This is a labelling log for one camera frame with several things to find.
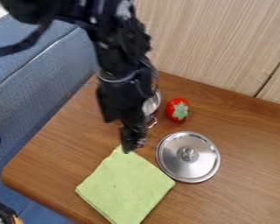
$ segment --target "pot lid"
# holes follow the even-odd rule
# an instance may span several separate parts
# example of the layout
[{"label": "pot lid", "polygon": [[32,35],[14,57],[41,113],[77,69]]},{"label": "pot lid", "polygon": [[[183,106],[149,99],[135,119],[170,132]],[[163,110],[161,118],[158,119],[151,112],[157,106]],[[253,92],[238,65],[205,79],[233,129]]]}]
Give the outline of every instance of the pot lid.
[{"label": "pot lid", "polygon": [[205,136],[180,131],[166,136],[158,144],[157,162],[173,179],[199,183],[218,171],[221,157],[216,146]]}]

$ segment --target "metal pot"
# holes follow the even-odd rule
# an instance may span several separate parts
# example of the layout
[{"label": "metal pot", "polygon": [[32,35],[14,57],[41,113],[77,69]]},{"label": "metal pot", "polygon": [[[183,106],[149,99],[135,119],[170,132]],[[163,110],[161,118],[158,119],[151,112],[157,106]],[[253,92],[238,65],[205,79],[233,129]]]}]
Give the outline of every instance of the metal pot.
[{"label": "metal pot", "polygon": [[142,106],[148,129],[152,129],[158,123],[158,119],[155,117],[154,113],[157,111],[160,104],[161,93],[158,89],[154,89],[154,95],[147,99]]}]

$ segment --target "dish towel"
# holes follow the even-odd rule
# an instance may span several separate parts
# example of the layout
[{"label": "dish towel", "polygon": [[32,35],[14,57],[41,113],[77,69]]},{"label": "dish towel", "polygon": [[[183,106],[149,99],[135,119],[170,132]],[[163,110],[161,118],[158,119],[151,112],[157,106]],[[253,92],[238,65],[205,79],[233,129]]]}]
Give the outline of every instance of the dish towel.
[{"label": "dish towel", "polygon": [[135,152],[117,147],[75,191],[111,223],[140,223],[175,182]]}]

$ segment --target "pot handle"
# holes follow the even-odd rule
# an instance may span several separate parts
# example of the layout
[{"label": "pot handle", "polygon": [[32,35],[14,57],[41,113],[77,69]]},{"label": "pot handle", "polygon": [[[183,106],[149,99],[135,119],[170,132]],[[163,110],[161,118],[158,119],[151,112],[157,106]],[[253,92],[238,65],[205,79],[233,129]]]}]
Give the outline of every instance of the pot handle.
[{"label": "pot handle", "polygon": [[158,123],[158,119],[153,116],[152,122],[147,126],[148,129],[152,129]]}]

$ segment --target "beige wall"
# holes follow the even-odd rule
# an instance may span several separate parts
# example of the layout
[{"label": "beige wall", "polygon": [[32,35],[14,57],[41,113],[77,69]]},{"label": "beige wall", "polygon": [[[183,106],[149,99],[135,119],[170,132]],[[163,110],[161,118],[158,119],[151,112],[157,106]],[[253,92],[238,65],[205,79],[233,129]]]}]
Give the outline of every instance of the beige wall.
[{"label": "beige wall", "polygon": [[280,67],[257,97],[280,104]]},{"label": "beige wall", "polygon": [[257,95],[280,61],[280,0],[137,0],[136,8],[160,71]]}]

